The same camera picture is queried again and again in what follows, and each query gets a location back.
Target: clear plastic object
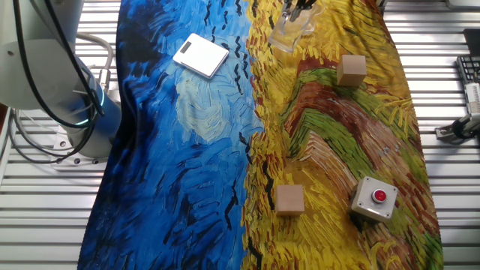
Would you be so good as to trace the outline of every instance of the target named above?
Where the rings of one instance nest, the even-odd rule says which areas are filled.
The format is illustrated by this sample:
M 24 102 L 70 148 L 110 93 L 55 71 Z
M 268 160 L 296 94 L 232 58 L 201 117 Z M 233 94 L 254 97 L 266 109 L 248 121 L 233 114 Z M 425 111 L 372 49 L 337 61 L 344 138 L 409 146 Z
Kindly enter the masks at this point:
M 286 5 L 283 4 L 283 12 L 268 41 L 280 50 L 293 53 L 302 35 L 309 35 L 314 31 L 315 22 L 312 21 L 312 18 L 320 15 L 323 12 L 323 7 L 314 4 L 311 9 L 302 10 L 298 18 L 290 22 L 295 7 L 292 5 L 289 10 L 285 10 Z

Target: keyboard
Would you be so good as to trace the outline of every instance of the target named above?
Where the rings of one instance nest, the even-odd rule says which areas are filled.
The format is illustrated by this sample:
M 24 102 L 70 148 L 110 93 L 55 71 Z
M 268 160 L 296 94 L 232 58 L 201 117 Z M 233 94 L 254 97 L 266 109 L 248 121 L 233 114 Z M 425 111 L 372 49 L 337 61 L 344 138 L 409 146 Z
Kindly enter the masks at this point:
M 473 83 L 473 73 L 475 70 L 478 71 L 480 69 L 480 56 L 459 56 L 457 58 L 457 64 L 463 83 Z

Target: white square object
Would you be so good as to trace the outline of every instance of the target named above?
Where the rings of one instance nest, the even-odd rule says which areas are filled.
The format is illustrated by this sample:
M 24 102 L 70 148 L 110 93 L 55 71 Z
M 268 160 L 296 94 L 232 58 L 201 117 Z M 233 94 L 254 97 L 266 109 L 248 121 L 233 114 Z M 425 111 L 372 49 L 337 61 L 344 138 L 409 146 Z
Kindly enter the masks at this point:
M 356 186 L 349 211 L 379 222 L 392 218 L 398 188 L 366 176 Z
M 211 79 L 228 56 L 228 49 L 191 34 L 173 56 L 173 61 Z

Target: yellow painted fabric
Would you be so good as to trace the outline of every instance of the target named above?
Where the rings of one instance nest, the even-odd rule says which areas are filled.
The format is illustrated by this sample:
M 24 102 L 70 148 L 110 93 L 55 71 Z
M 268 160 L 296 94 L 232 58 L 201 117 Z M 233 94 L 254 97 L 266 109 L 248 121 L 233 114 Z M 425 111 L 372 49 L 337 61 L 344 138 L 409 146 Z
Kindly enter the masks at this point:
M 247 49 L 265 131 L 250 142 L 241 224 L 245 250 L 261 257 L 249 252 L 242 268 L 442 269 L 410 90 L 374 1 L 325 0 L 315 32 L 293 54 L 268 42 L 281 2 L 249 2 L 256 12 L 247 12 Z M 345 54 L 366 56 L 367 78 L 359 88 L 336 84 Z M 399 188 L 390 222 L 356 226 L 350 220 L 350 194 L 365 176 Z M 290 184 L 304 186 L 305 213 L 276 217 L 269 200 L 277 185 Z

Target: metal bracket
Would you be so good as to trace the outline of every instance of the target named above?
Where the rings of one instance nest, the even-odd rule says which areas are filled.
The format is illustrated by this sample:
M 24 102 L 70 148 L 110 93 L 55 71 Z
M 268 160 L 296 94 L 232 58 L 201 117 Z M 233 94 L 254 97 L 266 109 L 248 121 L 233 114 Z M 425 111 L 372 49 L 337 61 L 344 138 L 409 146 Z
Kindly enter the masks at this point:
M 58 127 L 58 131 L 64 133 L 65 130 L 62 127 Z M 57 133 L 55 137 L 55 144 L 53 148 L 55 150 L 69 149 L 72 145 L 67 137 L 62 133 Z M 57 151 L 59 154 L 68 154 L 68 150 Z M 61 163 L 52 163 L 53 169 L 62 172 L 103 172 L 107 166 L 108 158 L 91 158 L 82 154 L 74 154 L 73 156 L 63 160 Z

